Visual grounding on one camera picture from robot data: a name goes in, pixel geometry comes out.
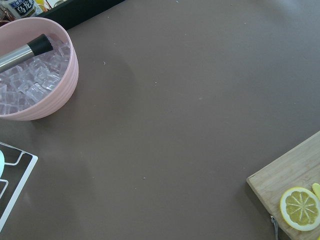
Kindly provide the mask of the pink bowl of ice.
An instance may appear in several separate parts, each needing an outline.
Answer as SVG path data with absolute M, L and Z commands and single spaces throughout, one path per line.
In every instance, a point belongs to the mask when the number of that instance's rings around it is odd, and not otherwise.
M 66 30 L 53 20 L 29 17 L 0 28 L 5 55 L 45 35 L 51 51 L 32 56 L 0 72 L 0 117 L 31 121 L 60 109 L 74 93 L 79 76 L 75 49 Z

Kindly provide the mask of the yellow plastic knife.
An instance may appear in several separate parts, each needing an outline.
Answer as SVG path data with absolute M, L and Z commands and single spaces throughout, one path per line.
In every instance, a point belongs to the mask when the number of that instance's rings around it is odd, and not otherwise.
M 313 190 L 313 193 L 320 200 L 320 184 L 319 183 L 313 183 L 312 184 L 312 190 Z

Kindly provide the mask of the long black bar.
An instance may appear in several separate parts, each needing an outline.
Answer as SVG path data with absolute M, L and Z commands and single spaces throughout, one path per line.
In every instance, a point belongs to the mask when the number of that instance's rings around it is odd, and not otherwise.
M 67 0 L 37 17 L 55 21 L 69 30 L 124 2 L 124 0 Z

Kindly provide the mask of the lower lemon slice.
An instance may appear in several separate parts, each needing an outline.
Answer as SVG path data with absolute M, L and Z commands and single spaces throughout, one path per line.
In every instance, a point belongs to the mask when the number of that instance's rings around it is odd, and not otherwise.
M 287 189 L 279 207 L 284 221 L 295 230 L 308 232 L 320 225 L 320 200 L 306 188 Z

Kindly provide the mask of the steel muddler black tip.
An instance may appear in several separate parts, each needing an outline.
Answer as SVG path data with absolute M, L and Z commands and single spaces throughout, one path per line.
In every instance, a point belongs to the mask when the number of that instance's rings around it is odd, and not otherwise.
M 50 52 L 53 46 L 45 34 L 0 57 L 0 72 L 5 72 L 33 57 Z

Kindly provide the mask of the white cup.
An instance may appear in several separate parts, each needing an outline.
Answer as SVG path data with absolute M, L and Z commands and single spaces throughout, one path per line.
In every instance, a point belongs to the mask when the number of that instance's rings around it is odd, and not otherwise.
M 0 177 L 3 174 L 4 167 L 5 167 L 5 156 L 3 152 L 0 150 Z

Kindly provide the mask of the wooden cutting board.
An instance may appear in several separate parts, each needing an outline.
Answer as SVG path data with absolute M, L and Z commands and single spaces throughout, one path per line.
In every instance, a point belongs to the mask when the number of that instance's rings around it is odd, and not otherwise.
M 320 228 L 299 231 L 289 226 L 280 210 L 283 193 L 294 187 L 312 190 L 320 182 L 320 133 L 317 132 L 270 164 L 253 173 L 246 182 L 279 228 L 292 240 L 315 240 Z

